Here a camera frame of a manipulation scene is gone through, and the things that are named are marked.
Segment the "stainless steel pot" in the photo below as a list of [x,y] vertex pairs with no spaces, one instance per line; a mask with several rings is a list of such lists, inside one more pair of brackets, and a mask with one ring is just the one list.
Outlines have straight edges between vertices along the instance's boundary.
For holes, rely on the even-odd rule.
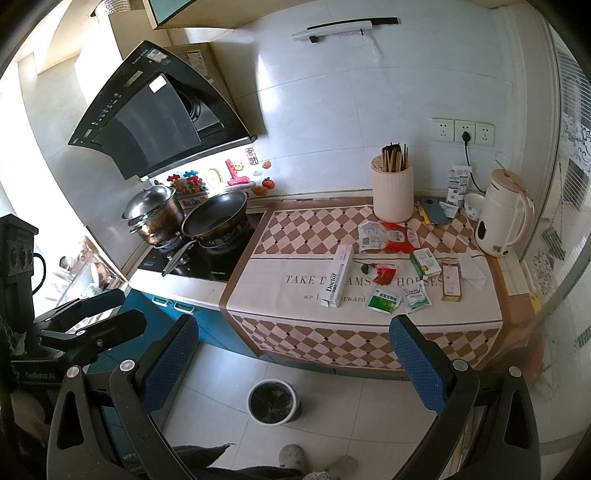
[[[157,187],[169,189],[163,185],[158,185]],[[184,212],[174,195],[174,190],[169,190],[172,190],[173,194],[170,196],[163,196],[164,200],[161,205],[154,206],[152,204],[150,205],[151,209],[147,212],[142,213],[135,218],[131,218],[128,221],[128,225],[131,227],[129,233],[138,233],[140,237],[150,245],[159,245],[178,234],[181,225],[183,224]],[[138,213],[140,210],[134,209],[128,204],[124,216],[126,214],[133,215],[131,212]]]

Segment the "pot lid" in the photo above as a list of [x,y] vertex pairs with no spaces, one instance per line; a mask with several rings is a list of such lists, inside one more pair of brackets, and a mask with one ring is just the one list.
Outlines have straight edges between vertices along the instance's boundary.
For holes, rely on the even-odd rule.
[[166,185],[155,185],[136,194],[127,204],[121,218],[129,220],[162,206],[175,190]]

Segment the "wall outlet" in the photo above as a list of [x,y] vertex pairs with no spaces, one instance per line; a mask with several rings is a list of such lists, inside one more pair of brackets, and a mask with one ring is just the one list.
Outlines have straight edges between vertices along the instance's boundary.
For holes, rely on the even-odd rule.
[[476,122],[476,137],[474,143],[479,145],[492,145],[495,142],[495,126]]
[[466,120],[454,120],[454,124],[454,137],[456,142],[464,143],[462,140],[462,134],[464,132],[468,132],[470,134],[469,143],[474,143],[474,137],[476,136],[476,124],[474,122],[468,122]]
[[453,120],[447,118],[429,119],[429,140],[453,142]]

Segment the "gray slipper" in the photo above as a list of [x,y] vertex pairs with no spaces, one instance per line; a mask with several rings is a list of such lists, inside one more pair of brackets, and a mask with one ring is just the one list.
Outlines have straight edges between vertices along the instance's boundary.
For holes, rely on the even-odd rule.
[[331,480],[341,480],[357,470],[357,464],[357,460],[353,457],[343,455],[326,467],[324,471],[329,474]]
[[306,456],[304,450],[299,445],[285,445],[279,452],[279,466],[298,470],[305,475],[308,472],[306,468]]

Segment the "white cloth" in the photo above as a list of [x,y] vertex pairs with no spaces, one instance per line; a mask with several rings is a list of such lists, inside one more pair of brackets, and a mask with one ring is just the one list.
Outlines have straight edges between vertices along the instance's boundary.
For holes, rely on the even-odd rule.
[[457,260],[462,271],[462,278],[470,282],[477,290],[482,290],[486,284],[486,277],[478,267],[469,252],[458,254]]

